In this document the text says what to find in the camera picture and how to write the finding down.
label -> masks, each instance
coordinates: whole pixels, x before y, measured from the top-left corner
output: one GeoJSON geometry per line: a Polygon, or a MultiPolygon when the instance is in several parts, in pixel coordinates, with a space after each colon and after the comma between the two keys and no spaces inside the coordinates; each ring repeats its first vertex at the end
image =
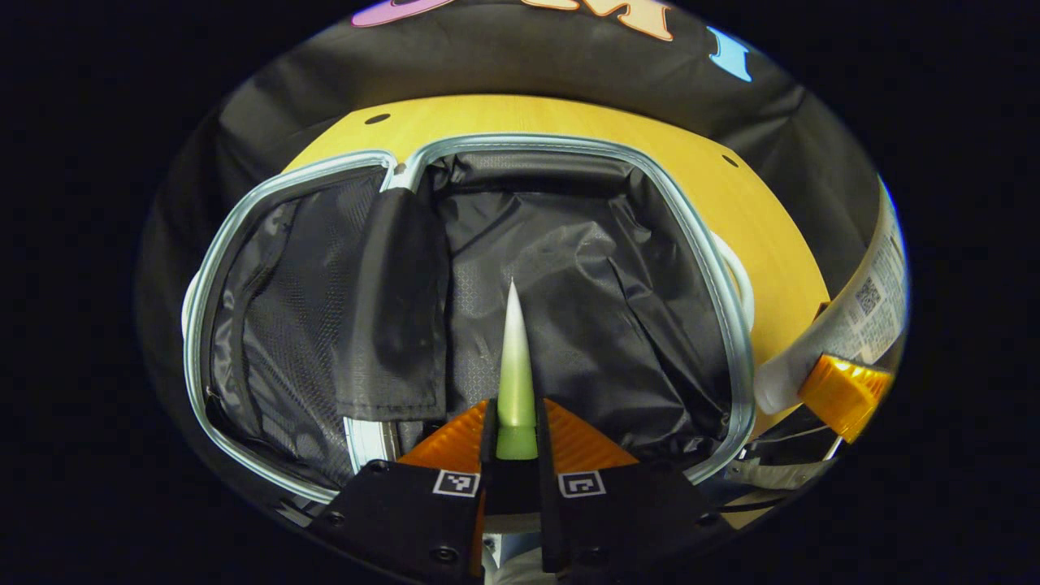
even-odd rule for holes
{"type": "Polygon", "coordinates": [[[866,278],[853,291],[844,323],[837,323],[832,351],[841,357],[874,363],[903,332],[909,282],[903,234],[888,192],[882,183],[882,240],[874,251],[866,278]]]}

white cable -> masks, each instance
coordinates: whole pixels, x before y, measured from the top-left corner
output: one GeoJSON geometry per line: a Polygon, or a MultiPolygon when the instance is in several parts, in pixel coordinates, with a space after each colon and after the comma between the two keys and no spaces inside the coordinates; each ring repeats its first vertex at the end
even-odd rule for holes
{"type": "Polygon", "coordinates": [[[719,254],[726,261],[729,272],[733,275],[733,280],[736,281],[736,288],[740,295],[740,308],[744,309],[744,320],[748,322],[748,331],[750,332],[755,326],[755,292],[751,288],[751,278],[748,277],[748,272],[744,270],[744,264],[740,263],[740,259],[736,257],[733,249],[716,232],[711,232],[711,237],[714,238],[719,254]]]}

colorful letter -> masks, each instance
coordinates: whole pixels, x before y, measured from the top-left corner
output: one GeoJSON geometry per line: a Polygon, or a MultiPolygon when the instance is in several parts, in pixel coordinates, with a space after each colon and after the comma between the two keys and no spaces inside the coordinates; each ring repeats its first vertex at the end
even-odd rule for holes
{"type": "Polygon", "coordinates": [[[354,15],[354,18],[350,19],[350,24],[357,27],[386,24],[418,15],[419,12],[433,10],[448,2],[451,2],[451,0],[415,0],[408,4],[395,4],[393,0],[386,0],[386,2],[380,2],[354,15]]]}
{"type": "Polygon", "coordinates": [[[708,58],[737,79],[751,81],[751,74],[748,73],[748,48],[710,26],[708,30],[714,34],[719,45],[719,50],[708,58]]]}

orange letter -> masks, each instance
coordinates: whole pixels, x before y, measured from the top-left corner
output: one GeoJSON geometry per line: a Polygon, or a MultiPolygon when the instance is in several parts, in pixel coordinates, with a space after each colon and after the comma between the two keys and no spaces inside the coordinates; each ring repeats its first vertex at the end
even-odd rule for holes
{"type": "Polygon", "coordinates": [[[625,14],[618,17],[625,26],[661,41],[675,39],[668,31],[668,23],[665,22],[665,10],[668,6],[653,0],[584,0],[584,3],[598,17],[605,17],[625,6],[625,14]]]}

